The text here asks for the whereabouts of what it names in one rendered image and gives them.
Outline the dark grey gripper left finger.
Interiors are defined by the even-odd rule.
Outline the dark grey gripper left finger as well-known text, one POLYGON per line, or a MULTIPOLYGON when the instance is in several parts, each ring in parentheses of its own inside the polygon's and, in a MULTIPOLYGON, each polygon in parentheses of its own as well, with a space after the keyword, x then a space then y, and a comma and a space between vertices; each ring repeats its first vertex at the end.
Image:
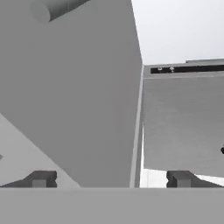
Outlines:
POLYGON ((28 187, 44 187, 56 188, 57 183, 56 171, 33 171, 27 177, 5 184, 3 187, 9 188, 28 188, 28 187))

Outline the grey appliance with black panel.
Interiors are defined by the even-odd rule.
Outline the grey appliance with black panel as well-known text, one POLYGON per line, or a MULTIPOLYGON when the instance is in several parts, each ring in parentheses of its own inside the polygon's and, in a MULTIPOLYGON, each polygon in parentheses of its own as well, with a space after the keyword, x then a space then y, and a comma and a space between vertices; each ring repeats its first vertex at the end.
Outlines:
POLYGON ((148 65, 144 167, 224 178, 224 59, 148 65))

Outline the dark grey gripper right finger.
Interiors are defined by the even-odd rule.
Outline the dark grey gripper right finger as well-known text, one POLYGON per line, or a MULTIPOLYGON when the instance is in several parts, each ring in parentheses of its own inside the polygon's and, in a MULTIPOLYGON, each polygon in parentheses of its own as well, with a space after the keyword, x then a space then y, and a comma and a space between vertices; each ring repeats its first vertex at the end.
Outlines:
POLYGON ((192 187, 192 188, 222 188, 222 185, 202 180, 190 171, 168 171, 166 173, 166 187, 192 187))

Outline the grey cabinet door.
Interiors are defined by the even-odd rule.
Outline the grey cabinet door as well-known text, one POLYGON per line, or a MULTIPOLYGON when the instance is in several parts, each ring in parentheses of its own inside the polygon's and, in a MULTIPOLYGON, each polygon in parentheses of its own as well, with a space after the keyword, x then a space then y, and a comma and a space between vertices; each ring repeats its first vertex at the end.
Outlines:
POLYGON ((131 0, 40 23, 0 0, 0 114, 83 187, 135 179, 143 62, 131 0))

